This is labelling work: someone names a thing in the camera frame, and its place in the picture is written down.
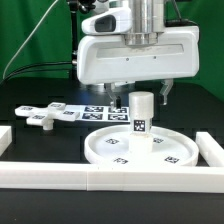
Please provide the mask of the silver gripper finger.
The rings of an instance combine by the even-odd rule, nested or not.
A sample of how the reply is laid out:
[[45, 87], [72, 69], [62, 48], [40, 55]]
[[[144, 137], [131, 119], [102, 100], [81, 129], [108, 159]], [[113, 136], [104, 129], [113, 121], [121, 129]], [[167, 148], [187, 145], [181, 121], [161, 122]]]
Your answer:
[[168, 102], [168, 94], [173, 87], [172, 79], [165, 79], [162, 81], [162, 88], [160, 90], [160, 103], [166, 105]]
[[120, 108], [121, 107], [121, 98], [115, 94], [114, 85], [111, 83], [106, 83], [104, 85], [104, 88], [111, 99], [110, 105], [114, 108]]

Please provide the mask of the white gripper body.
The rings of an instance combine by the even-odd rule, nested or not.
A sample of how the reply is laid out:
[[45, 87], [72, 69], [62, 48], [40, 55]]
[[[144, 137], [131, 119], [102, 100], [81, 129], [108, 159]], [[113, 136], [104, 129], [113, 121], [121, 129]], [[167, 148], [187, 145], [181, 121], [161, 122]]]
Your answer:
[[123, 35], [86, 36], [78, 48], [81, 83], [101, 84], [195, 76], [199, 28], [168, 27], [149, 46], [127, 46]]

